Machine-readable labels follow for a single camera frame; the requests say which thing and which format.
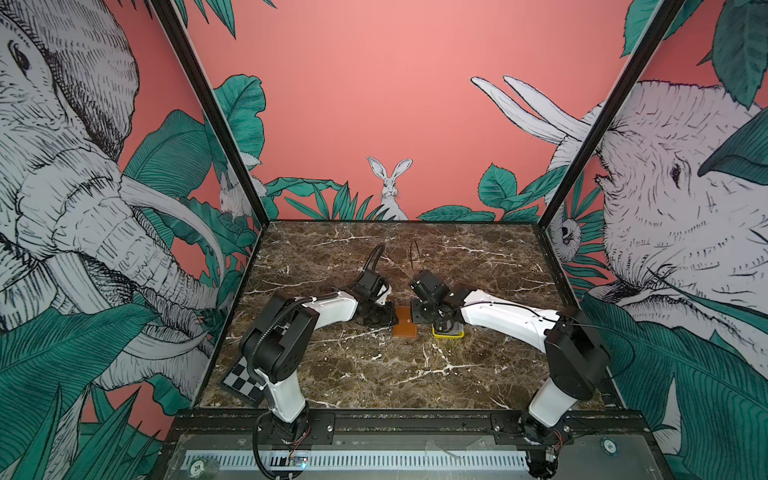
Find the yellow plastic card tray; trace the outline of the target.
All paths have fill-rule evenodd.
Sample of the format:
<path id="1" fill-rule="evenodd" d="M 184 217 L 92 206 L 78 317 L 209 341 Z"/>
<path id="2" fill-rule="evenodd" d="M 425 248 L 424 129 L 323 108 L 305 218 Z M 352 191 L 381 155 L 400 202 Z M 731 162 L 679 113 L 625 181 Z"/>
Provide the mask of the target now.
<path id="1" fill-rule="evenodd" d="M 461 339 L 465 336 L 462 323 L 433 324 L 432 334 L 438 339 Z"/>

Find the brown leather card holder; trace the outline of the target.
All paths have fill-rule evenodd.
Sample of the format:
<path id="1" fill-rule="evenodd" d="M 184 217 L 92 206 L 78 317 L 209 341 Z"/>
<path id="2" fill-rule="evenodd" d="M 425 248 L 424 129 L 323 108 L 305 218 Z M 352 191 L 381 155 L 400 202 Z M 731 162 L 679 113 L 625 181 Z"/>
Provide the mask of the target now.
<path id="1" fill-rule="evenodd" d="M 414 324 L 411 309 L 407 306 L 395 308 L 397 323 L 393 327 L 393 336 L 400 339 L 416 339 L 418 327 Z"/>

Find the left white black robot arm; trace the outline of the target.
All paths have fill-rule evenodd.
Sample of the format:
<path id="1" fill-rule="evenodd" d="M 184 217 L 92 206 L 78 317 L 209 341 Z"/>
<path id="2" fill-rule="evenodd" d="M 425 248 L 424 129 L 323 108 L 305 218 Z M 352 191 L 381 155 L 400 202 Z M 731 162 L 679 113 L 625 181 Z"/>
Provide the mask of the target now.
<path id="1" fill-rule="evenodd" d="M 240 341 L 245 372 L 267 399 L 276 419 L 292 425 L 306 409 L 296 370 L 314 331 L 357 317 L 390 326 L 396 322 L 387 299 L 389 282 L 373 270 L 348 287 L 319 296 L 274 294 Z"/>

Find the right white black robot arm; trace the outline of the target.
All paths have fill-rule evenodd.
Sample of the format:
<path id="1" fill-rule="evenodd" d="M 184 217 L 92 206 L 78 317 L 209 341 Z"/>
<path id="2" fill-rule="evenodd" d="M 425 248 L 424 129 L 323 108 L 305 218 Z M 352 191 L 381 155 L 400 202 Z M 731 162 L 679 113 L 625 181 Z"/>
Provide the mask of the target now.
<path id="1" fill-rule="evenodd" d="M 610 363 L 597 326 L 576 307 L 540 309 L 473 287 L 451 288 L 429 270 L 419 272 L 410 288 L 418 297 L 413 317 L 431 324 L 434 332 L 460 324 L 483 327 L 546 356 L 548 378 L 521 415 L 532 435 L 555 429 L 577 402 L 591 399 Z"/>

